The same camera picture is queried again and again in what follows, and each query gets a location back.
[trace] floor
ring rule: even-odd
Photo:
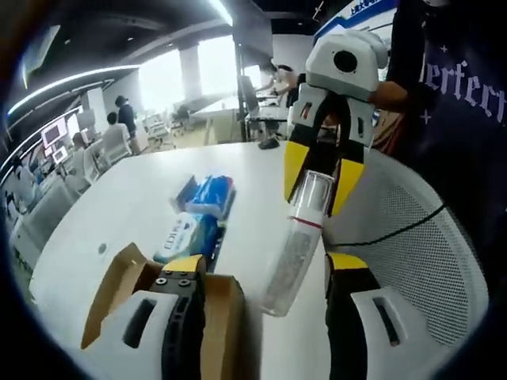
[[[204,145],[204,135],[206,131],[206,123],[198,122],[189,127],[186,131],[173,131],[171,136],[168,136],[160,141],[155,142],[149,140],[149,146],[143,151],[143,154],[160,152],[164,150],[172,150],[181,148],[191,148]],[[208,145],[215,145],[216,138],[213,133],[213,128],[210,130]]]

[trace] ceiling light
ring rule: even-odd
[[[49,89],[55,88],[56,86],[60,86],[60,85],[62,85],[64,83],[68,83],[68,82],[74,81],[76,79],[88,77],[90,75],[101,74],[101,73],[108,73],[108,72],[118,71],[118,70],[132,70],[132,69],[139,69],[139,65],[106,67],[104,69],[91,70],[91,71],[87,71],[85,73],[75,74],[75,75],[71,75],[70,77],[66,77],[64,79],[60,79],[59,81],[50,83],[49,85],[46,85],[46,86],[38,89],[37,91],[34,91],[33,93],[29,94],[27,97],[24,97],[23,99],[21,99],[20,101],[18,101],[7,112],[7,116],[10,115],[11,113],[13,113],[14,111],[16,111],[18,108],[20,108],[22,105],[24,105],[28,101],[32,100],[34,97],[37,97],[37,96],[41,95],[42,93],[45,93]]]
[[[226,23],[228,23],[230,26],[232,26],[232,17],[227,12],[227,9],[223,4],[220,2],[220,0],[208,0],[209,3],[212,5],[213,8],[219,13],[219,15],[225,20]]]

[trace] mesh chair back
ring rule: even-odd
[[[40,250],[44,248],[51,234],[73,204],[74,199],[63,180],[59,178],[32,212],[25,216],[26,229]]]
[[[363,176],[339,215],[326,221],[331,245],[372,241],[418,222],[442,205],[413,170],[371,150]],[[428,222],[374,245],[333,249],[363,259],[381,287],[391,286],[427,318],[434,339],[453,346],[486,310],[486,282],[447,209]]]

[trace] white round table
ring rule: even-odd
[[[284,239],[284,143],[259,150],[238,143],[126,158],[71,208],[44,247],[30,291],[49,331],[79,347],[91,302],[114,255],[131,242],[151,258],[175,218],[168,197],[183,172],[225,174],[236,197],[215,273],[234,276],[245,293],[249,361],[262,379],[328,379],[324,248],[319,243],[287,317],[261,314],[256,302]],[[103,254],[99,247],[107,245]]]

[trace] cardboard box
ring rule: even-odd
[[[113,259],[98,288],[82,337],[82,348],[96,340],[101,323],[130,295],[149,290],[162,265],[147,260],[135,244]],[[203,380],[234,378],[244,297],[238,281],[228,275],[204,275],[206,327],[200,350]]]

